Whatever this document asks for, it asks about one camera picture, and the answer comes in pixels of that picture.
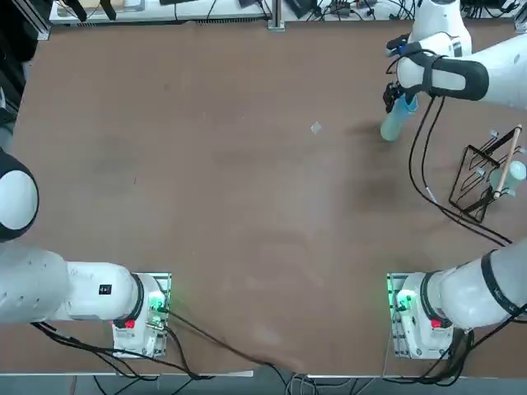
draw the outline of wire rack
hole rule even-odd
[[[504,153],[502,148],[512,139],[514,131],[510,130],[503,137],[492,131],[491,137],[479,148],[472,145],[464,148],[449,202],[477,223],[483,222],[488,206],[496,201],[489,180],[492,172],[505,163],[508,152]],[[518,153],[525,153],[525,149],[515,146],[514,155]],[[506,188],[500,191],[500,196],[504,193],[508,193]]]

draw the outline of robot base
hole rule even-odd
[[[394,349],[399,357],[437,360],[450,347],[454,328],[434,328],[425,314],[419,295],[423,278],[424,273],[387,276]]]
[[[125,328],[112,324],[114,348],[137,352],[144,356],[158,357],[166,353],[165,326],[168,314],[160,313],[159,307],[168,308],[170,303],[170,273],[136,273],[144,288],[141,313]],[[136,358],[134,355],[115,352],[119,358]]]

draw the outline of brown table surface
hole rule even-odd
[[[41,195],[23,240],[69,260],[170,271],[174,309],[279,366],[380,374],[386,273],[452,267],[492,248],[412,190],[407,158],[419,117],[396,143],[380,138],[385,43],[409,29],[56,30],[39,45],[15,131],[13,153]],[[480,21],[471,32],[480,49],[513,27]],[[522,120],[511,109],[447,100],[427,168],[436,195],[445,201],[466,144]],[[527,235],[526,197],[496,204],[487,225]],[[525,328],[517,327],[477,349],[465,374],[526,377]],[[61,328],[110,344],[108,323]],[[253,366],[181,332],[196,370]],[[2,326],[0,335],[3,372],[110,371],[29,325]],[[168,359],[178,360],[173,346]],[[390,357],[387,373],[424,368]],[[139,369],[174,372],[147,362]]]

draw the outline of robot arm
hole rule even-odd
[[[526,109],[527,35],[460,58],[456,43],[457,37],[441,32],[406,45],[403,55],[414,54],[400,60],[397,77],[407,95],[425,91]]]
[[[157,309],[168,300],[156,278],[19,245],[13,240],[31,227],[38,207],[35,178],[0,149],[0,323],[111,321],[114,348],[162,355],[166,315]]]
[[[421,0],[404,44],[397,66],[404,96],[383,123],[392,130],[381,127],[386,139],[398,135],[421,91],[527,109],[527,35],[471,53],[459,0]],[[527,239],[448,270],[410,274],[394,301],[410,356],[437,359],[454,328],[493,325],[516,314],[527,302],[525,257]]]

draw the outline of floor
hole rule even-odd
[[[115,394],[127,383],[129,379],[114,376],[99,376],[99,382],[105,393]],[[73,376],[12,376],[0,377],[0,392],[2,395],[34,395],[39,393],[42,388],[54,388],[54,395],[96,395],[101,394],[96,387],[92,376],[77,376],[77,383],[73,392]],[[121,393],[127,395],[140,394],[159,394],[171,395],[182,384],[186,383],[186,376],[162,376],[157,382],[135,383]],[[342,379],[317,380],[318,384],[341,383]],[[360,379],[356,388],[366,383],[366,379]],[[350,386],[343,388],[320,388],[321,395],[343,395],[348,394]],[[507,395],[520,395],[527,393],[527,380],[517,379],[461,379],[455,386],[450,388],[428,387],[422,385],[398,385],[384,383],[376,380],[363,395],[384,394],[390,395],[414,395],[427,394],[436,395],[448,393],[451,395],[491,395],[496,393],[506,393]],[[183,389],[179,394],[196,395],[210,393],[213,395],[282,395],[284,386],[277,376],[270,370],[260,369],[254,373],[253,378],[234,378],[220,377],[207,382],[193,382]],[[293,395],[300,393],[300,389],[295,386]],[[309,394],[309,389],[305,387],[304,393]]]

